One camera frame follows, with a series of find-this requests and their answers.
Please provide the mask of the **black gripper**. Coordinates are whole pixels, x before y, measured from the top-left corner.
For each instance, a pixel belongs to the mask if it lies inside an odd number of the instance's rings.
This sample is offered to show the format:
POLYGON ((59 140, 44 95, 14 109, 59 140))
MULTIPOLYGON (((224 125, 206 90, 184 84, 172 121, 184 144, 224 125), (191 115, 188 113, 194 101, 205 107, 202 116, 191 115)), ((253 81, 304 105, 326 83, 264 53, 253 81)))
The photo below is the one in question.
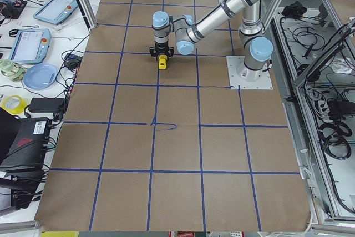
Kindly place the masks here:
POLYGON ((167 62, 170 58, 174 56, 174 47, 169 47, 169 42, 159 43, 155 41, 154 46, 149 47, 150 55, 157 61, 158 56, 163 54, 166 55, 167 62))

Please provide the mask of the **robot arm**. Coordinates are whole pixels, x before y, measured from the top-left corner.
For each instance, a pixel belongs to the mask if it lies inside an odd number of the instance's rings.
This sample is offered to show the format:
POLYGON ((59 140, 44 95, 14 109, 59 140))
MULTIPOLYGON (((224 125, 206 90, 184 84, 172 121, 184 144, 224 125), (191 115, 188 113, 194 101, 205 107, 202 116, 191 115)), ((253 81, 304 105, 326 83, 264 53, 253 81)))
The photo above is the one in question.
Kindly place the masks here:
POLYGON ((197 22, 193 22, 190 15, 171 16, 165 11, 157 11, 152 17, 154 46, 149 48, 150 55, 158 62, 162 58, 168 61, 174 55, 174 47, 169 46, 170 33, 175 34, 177 51, 181 55, 189 55, 195 50, 197 42, 241 11, 240 31, 245 36, 249 29, 260 31, 260 19, 247 16, 250 12, 258 12, 259 4, 260 0, 222 0, 197 22))

